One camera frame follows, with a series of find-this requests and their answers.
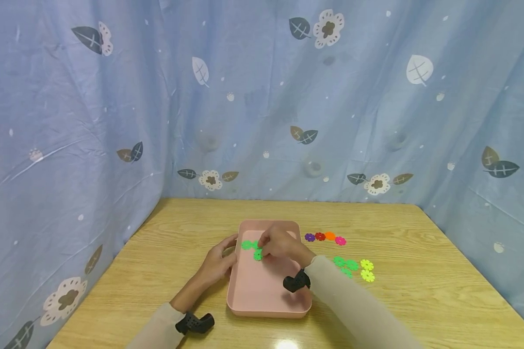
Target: left hand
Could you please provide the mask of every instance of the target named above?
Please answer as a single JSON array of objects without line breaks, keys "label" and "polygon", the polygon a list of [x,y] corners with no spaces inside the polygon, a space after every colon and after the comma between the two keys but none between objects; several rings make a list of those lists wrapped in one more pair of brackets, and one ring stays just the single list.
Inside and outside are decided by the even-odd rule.
[{"label": "left hand", "polygon": [[224,251],[235,245],[237,245],[237,234],[233,234],[213,246],[208,251],[200,269],[171,300],[171,306],[181,313],[188,312],[202,293],[223,278],[237,262],[235,251],[224,256]]},{"label": "left hand", "polygon": [[206,287],[210,287],[223,278],[237,262],[235,251],[224,257],[226,249],[237,245],[237,236],[238,234],[233,234],[223,239],[208,251],[206,259],[195,275],[195,278],[199,279]]}]

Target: black wrist strap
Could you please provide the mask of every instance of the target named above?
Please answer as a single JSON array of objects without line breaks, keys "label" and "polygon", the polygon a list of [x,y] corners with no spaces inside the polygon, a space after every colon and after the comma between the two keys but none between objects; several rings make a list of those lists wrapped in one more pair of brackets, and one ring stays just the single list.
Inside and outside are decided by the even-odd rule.
[{"label": "black wrist strap", "polygon": [[291,293],[294,293],[305,286],[307,288],[311,287],[311,280],[309,276],[305,274],[305,269],[301,269],[294,278],[291,276],[285,276],[285,279],[283,279],[283,287]]},{"label": "black wrist strap", "polygon": [[215,320],[210,313],[207,313],[202,316],[201,319],[198,319],[193,313],[186,312],[184,319],[178,321],[175,328],[177,328],[177,331],[181,334],[186,334],[188,331],[194,333],[206,333],[214,324]]}]

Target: sleeve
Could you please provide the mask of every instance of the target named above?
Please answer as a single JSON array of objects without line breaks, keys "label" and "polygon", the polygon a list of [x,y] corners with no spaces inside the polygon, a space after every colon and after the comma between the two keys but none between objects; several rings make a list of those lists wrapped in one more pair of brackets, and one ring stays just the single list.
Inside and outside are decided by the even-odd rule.
[{"label": "sleeve", "polygon": [[311,280],[313,294],[328,305],[351,332],[358,348],[423,348],[381,302],[343,275],[324,256],[314,257],[305,273]]},{"label": "sleeve", "polygon": [[177,331],[175,325],[182,319],[183,313],[173,309],[170,304],[163,303],[126,349],[177,348],[184,335]]}]

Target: table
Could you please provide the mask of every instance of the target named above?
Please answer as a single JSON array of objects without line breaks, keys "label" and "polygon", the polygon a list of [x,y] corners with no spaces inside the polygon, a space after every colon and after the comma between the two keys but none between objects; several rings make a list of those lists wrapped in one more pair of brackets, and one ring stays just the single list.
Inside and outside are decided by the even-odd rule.
[{"label": "table", "polygon": [[[417,206],[362,203],[162,199],[49,345],[123,348],[160,304],[197,270],[210,247],[245,219],[293,220],[302,234],[332,231],[347,240],[306,242],[317,254],[367,258],[367,287],[423,343],[435,349],[524,349],[524,321]],[[313,300],[301,320],[236,317],[224,282],[206,294],[206,337],[182,348],[351,348],[327,307]]]}]

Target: pink tray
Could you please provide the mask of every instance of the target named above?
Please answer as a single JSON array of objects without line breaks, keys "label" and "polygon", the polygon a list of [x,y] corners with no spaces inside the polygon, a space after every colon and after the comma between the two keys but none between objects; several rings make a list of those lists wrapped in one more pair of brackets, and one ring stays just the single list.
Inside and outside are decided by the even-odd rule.
[{"label": "pink tray", "polygon": [[[245,240],[255,241],[276,221],[243,221],[237,238],[238,261],[230,273],[227,303],[237,316],[286,317],[305,316],[312,305],[309,289],[303,287],[291,293],[283,287],[285,276],[295,277],[300,266],[289,258],[254,259],[254,249],[243,250]],[[299,224],[294,221],[280,221],[289,234],[300,239]]]}]

